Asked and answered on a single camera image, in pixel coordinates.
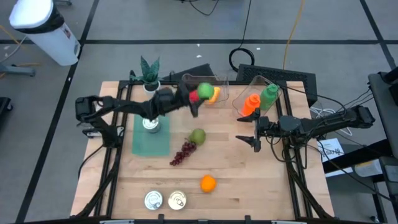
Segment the green mat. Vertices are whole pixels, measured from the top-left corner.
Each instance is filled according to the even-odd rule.
[[[170,118],[159,116],[160,130],[149,133],[142,125],[142,117],[134,115],[131,152],[138,156],[168,156],[170,154]]]

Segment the trash can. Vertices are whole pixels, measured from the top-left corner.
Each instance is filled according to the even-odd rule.
[[[60,65],[78,61],[80,43],[52,0],[18,0],[9,21]]]

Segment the transparent container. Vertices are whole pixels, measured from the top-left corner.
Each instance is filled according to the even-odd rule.
[[[209,104],[209,102],[206,100],[204,102],[204,106],[209,107],[209,108],[222,108],[225,106],[225,103],[227,102],[229,98],[229,82],[228,82],[228,77],[225,76],[224,78],[218,77],[216,75],[214,76],[193,76],[190,74],[184,74],[182,76],[182,80],[185,83],[193,84],[193,85],[199,85],[203,82],[209,83],[213,85],[214,87],[220,87],[221,91],[220,94],[218,95],[217,100]]]
[[[235,100],[233,100],[232,105],[235,108],[234,114],[237,117],[248,116],[249,114],[243,113],[243,107],[244,107],[246,99],[249,98],[253,94],[261,96],[262,91],[264,89],[266,89],[271,84],[275,84],[275,83],[272,83],[271,81],[269,81],[268,79],[266,79],[260,75],[254,77],[253,80],[251,81],[251,83],[248,85],[248,87],[246,87],[242,91],[242,93],[239,94],[239,96]],[[279,86],[278,86],[276,94],[277,94],[277,96],[275,97],[275,99],[272,102],[269,102],[270,106],[266,110],[261,109],[262,116],[264,116],[267,113],[267,111],[275,104],[276,100],[282,94],[282,90]]]

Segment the potted plant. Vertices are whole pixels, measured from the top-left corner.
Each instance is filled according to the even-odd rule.
[[[143,87],[146,93],[153,94],[160,88],[160,81],[158,78],[160,67],[159,60],[160,58],[157,58],[157,60],[151,66],[149,66],[148,62],[141,56],[142,76],[136,77],[134,72],[132,70],[130,71],[131,80],[140,80],[144,82]]]

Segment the grape bunch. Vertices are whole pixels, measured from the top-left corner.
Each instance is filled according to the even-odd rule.
[[[197,145],[194,142],[186,141],[184,145],[182,145],[181,152],[177,152],[174,160],[170,162],[171,166],[179,165],[186,157],[189,157],[195,150],[197,149]]]

